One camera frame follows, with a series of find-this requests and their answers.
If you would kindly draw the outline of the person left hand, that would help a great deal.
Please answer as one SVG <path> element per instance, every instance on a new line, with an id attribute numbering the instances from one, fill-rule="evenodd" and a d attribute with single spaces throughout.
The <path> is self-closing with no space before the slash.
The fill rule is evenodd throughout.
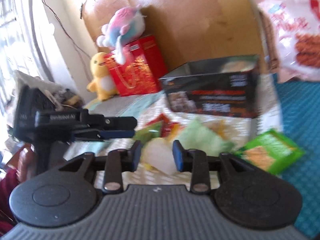
<path id="1" fill-rule="evenodd" d="M 30 144 L 25 144 L 19 153 L 17 178 L 20 183 L 33 178 L 36 172 L 36 154 Z"/>

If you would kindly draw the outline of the red velvet sleeve forearm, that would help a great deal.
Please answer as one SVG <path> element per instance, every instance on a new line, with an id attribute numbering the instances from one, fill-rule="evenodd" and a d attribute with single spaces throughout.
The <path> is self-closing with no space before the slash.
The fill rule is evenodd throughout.
<path id="1" fill-rule="evenodd" d="M 1 180 L 0 209 L 1 209 L 1 236 L 9 232 L 15 225 L 14 215 L 9 206 L 9 198 L 20 183 L 20 171 L 10 168 L 5 177 Z"/>

